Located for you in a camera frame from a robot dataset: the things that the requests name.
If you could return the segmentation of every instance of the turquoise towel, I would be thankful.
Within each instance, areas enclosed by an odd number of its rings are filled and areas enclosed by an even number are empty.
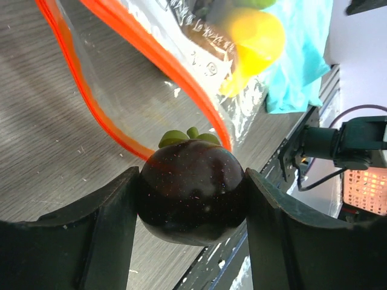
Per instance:
[[[267,97],[271,114],[305,112],[321,106],[321,77],[330,67],[324,49],[333,0],[278,0],[266,12],[277,16],[286,32],[285,50],[275,65]]]

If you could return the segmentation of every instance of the white wall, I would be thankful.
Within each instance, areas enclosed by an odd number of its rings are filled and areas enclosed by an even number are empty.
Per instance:
[[[334,0],[329,61],[340,64],[342,109],[357,105],[387,106],[387,7],[345,15],[348,0]],[[386,115],[361,110],[344,118]]]

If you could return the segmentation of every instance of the black object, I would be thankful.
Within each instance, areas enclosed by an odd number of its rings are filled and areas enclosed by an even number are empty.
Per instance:
[[[254,170],[247,176],[255,289],[387,288],[387,217],[349,224],[283,194]]]
[[[204,247],[235,233],[246,218],[247,200],[244,171],[229,151],[207,141],[185,140],[147,160],[135,207],[155,236]]]
[[[345,12],[347,15],[353,15],[386,5],[387,0],[352,0]]]
[[[0,222],[2,290],[126,289],[138,168],[36,222]]]
[[[343,123],[340,130],[307,126],[300,150],[304,156],[333,160],[339,168],[386,168],[386,127],[387,116],[355,118]]]

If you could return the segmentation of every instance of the black mechanical device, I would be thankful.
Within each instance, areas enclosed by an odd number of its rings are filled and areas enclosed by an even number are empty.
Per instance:
[[[386,167],[386,126],[387,117],[353,119],[340,130],[300,125],[278,159],[286,169],[304,155],[345,169]],[[138,175],[132,167],[36,222],[0,222],[1,289],[126,289]],[[347,223],[283,193],[254,170],[247,169],[246,178],[255,289],[387,288],[387,217]]]

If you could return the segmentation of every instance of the clear ziplock bag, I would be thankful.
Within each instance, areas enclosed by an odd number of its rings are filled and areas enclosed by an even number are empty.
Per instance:
[[[36,2],[93,116],[143,159],[191,126],[235,153],[285,45],[274,0]]]

